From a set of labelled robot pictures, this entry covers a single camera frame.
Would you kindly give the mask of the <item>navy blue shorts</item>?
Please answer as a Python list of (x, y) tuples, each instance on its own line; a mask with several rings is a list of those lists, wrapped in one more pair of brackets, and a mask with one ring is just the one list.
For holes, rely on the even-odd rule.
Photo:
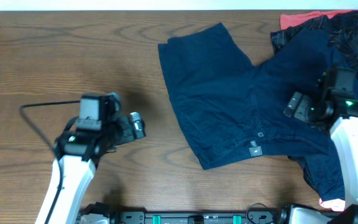
[(158, 45), (170, 102), (204, 169), (250, 159), (252, 147), (290, 157), (327, 149), (318, 130), (283, 114), (294, 92), (319, 93), (327, 39), (303, 30), (258, 66), (222, 24)]

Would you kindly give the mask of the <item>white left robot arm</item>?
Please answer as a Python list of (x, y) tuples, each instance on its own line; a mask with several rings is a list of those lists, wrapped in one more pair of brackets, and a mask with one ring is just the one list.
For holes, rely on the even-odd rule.
[(74, 223), (101, 158), (145, 137), (138, 112), (117, 117), (75, 117), (55, 141), (52, 176), (36, 223)]

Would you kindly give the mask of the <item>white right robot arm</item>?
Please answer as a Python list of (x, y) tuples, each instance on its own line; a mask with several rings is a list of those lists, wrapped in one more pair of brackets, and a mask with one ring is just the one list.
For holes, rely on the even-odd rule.
[(358, 223), (358, 101), (345, 95), (328, 94), (317, 105), (296, 92), (285, 115), (329, 132), (340, 160), (344, 188), (344, 211), (323, 213), (301, 205), (282, 209), (279, 223)]

